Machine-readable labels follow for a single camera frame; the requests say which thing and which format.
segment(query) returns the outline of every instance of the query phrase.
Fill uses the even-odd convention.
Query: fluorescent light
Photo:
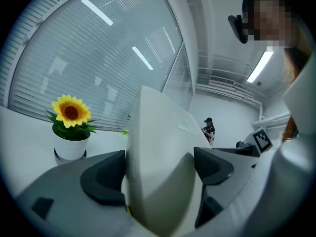
[[[146,60],[146,58],[141,54],[141,52],[137,49],[137,47],[133,46],[132,49],[139,56],[139,58],[141,58],[141,60],[146,64],[146,66],[150,70],[153,70],[152,66],[149,64],[149,62]]]
[[[113,21],[109,19],[102,11],[100,11],[97,6],[91,3],[89,0],[81,0],[82,3],[87,5],[95,14],[102,18],[109,26],[113,24]]]
[[[258,62],[257,66],[255,67],[255,69],[252,71],[251,75],[248,77],[247,81],[248,82],[253,82],[256,80],[256,78],[258,77],[258,75],[261,73],[261,71],[263,70],[263,68],[266,66],[266,64],[268,63],[268,61],[270,60],[271,56],[273,55],[273,52],[265,52],[260,61]]]

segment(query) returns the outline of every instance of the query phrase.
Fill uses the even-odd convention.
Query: ventilation grille
[[[229,79],[222,78],[222,77],[215,77],[215,76],[211,76],[209,79],[209,82],[220,83],[220,84],[228,85],[231,87],[235,84],[235,81],[233,81],[233,80],[229,80]]]

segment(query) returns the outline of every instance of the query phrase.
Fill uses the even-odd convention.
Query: green leaf
[[[76,132],[82,132],[82,131],[88,131],[88,130],[87,129],[83,129],[83,128],[79,127],[79,126],[75,126],[75,131]]]
[[[100,134],[100,133],[97,133],[97,132],[95,132],[95,131],[90,131],[90,132],[93,132],[93,133],[96,133],[96,134]]]
[[[88,131],[93,131],[93,130],[95,130],[97,127],[96,126],[90,126],[90,125],[87,125],[87,130]]]
[[[87,130],[79,129],[79,131],[75,131],[73,127],[65,128],[64,131],[61,131],[58,129],[57,124],[53,125],[53,131],[54,133],[65,139],[65,140],[70,140],[70,141],[80,141],[88,138],[90,136],[90,132]]]
[[[91,123],[91,122],[96,122],[96,121],[99,121],[100,119],[92,119],[92,120],[88,120],[87,123]]]
[[[75,131],[77,131],[77,130],[83,129],[82,127],[83,127],[83,125],[77,125],[76,124],[74,129],[75,129]]]
[[[53,123],[56,123],[56,122],[57,122],[56,118],[50,117],[50,116],[47,116],[47,115],[45,115],[45,116],[48,117]]]
[[[66,128],[66,127],[64,126],[64,123],[63,123],[62,121],[57,121],[56,124],[57,124],[57,128],[58,128],[59,131],[62,131],[62,132],[71,132],[71,130],[68,130],[68,128]]]
[[[49,114],[51,114],[52,117],[57,118],[57,114],[52,113],[52,112],[50,112],[50,111],[48,111],[48,110],[46,110],[46,111],[47,111]]]
[[[79,128],[81,128],[81,129],[85,129],[85,130],[87,130],[87,125],[86,124],[83,124],[83,125],[75,125],[75,129],[79,129]]]

